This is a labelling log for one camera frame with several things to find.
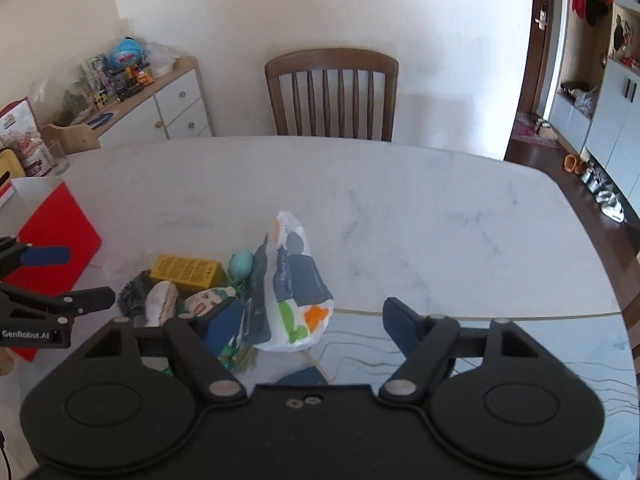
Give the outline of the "yellow small carton box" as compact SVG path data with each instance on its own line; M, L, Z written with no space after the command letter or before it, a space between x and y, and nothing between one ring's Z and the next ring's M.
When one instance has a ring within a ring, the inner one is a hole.
M228 282L218 261L168 254L156 258L149 278L153 283L171 282L185 294L195 294Z

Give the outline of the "teal round ball toy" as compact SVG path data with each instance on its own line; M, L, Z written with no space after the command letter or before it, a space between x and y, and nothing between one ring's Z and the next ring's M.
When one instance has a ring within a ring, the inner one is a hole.
M229 260L228 273L232 281L246 280L253 269L254 256L249 249L241 249Z

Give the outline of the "white patterned tissue pack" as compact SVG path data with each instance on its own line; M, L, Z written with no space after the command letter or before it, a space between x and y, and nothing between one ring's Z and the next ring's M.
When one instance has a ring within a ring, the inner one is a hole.
M254 252L248 290L243 338L260 351L306 350L328 327L334 297L294 214L279 212Z

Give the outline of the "red white cardboard box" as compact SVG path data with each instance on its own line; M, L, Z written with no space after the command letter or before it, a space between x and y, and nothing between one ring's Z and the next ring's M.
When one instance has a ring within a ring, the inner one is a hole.
M55 285L64 292L76 292L81 274L88 268L102 245L101 237L80 208L70 189L53 179L16 179L15 194L4 205L1 218L15 214L20 225L12 236L19 242L35 247L65 246L70 250L70 262L58 268ZM11 236L5 226L1 238ZM32 362L41 349L8 348L27 362Z

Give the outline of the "yellow green tissue box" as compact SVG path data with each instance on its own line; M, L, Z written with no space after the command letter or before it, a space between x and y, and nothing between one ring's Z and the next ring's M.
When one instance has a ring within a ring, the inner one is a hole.
M24 177L24 169L20 160L10 148L2 148L0 152L0 192L9 191L14 178Z

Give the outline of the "clear drinking glass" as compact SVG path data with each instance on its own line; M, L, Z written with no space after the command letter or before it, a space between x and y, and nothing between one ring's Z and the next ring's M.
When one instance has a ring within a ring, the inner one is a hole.
M47 143L47 149L52 157L52 168L57 176L64 174L64 172L70 168L70 162L67 159L64 148L58 140L49 141Z

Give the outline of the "red snack bag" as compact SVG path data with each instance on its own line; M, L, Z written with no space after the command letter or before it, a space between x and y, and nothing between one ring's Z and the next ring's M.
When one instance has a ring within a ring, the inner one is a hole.
M14 151L27 177L47 177L52 157L28 99L14 101L1 111L1 146Z

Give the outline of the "white wooden side cabinet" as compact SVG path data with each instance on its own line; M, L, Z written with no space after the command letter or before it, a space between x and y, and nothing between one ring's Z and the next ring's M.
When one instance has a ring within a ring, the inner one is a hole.
M41 127L40 133L48 142L58 141L67 154L214 134L193 56L178 58L172 72L106 110L113 116L100 128L50 124Z

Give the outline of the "blue globe ball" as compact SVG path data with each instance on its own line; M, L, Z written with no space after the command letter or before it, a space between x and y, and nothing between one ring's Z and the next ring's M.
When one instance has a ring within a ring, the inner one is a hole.
M138 65L142 56L142 45L134 38L126 37L111 50L108 62L113 70L123 70L126 67Z

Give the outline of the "brown wooden chair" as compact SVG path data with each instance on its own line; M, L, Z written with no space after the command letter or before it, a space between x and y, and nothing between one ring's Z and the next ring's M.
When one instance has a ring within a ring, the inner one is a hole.
M399 62L355 48L301 50L265 65L279 136L393 140Z

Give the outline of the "dark entrance door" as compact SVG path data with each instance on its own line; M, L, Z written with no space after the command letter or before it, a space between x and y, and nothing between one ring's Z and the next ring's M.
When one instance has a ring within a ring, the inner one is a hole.
M515 119L544 119L554 92L554 70L560 42L563 0L532 0L527 58Z

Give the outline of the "white wall cabinet unit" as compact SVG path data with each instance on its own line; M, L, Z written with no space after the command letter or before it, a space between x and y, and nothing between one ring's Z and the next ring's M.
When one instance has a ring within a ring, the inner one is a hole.
M639 209L639 0L554 0L546 108L560 138Z

